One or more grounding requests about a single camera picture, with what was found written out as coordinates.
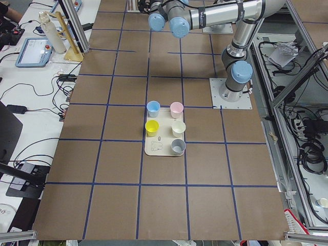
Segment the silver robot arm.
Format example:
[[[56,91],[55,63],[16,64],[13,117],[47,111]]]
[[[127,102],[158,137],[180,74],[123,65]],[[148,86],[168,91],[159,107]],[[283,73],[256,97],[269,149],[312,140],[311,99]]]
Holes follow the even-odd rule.
[[[240,100],[253,68],[244,61],[261,20],[275,14],[285,1],[215,1],[214,4],[193,7],[188,1],[138,1],[141,13],[147,14],[152,31],[161,31],[169,24],[172,35],[183,38],[191,30],[235,22],[237,29],[221,59],[227,72],[219,88],[220,97],[228,102]]]

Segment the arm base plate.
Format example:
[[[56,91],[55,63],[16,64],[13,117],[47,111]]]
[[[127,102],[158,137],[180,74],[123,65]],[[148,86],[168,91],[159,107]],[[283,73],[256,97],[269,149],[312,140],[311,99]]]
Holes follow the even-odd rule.
[[[205,27],[202,29],[202,32],[207,34],[232,35],[233,28],[231,23],[219,24],[219,25]]]
[[[210,78],[213,109],[252,110],[247,84],[240,92],[232,92],[226,87],[226,78]]]

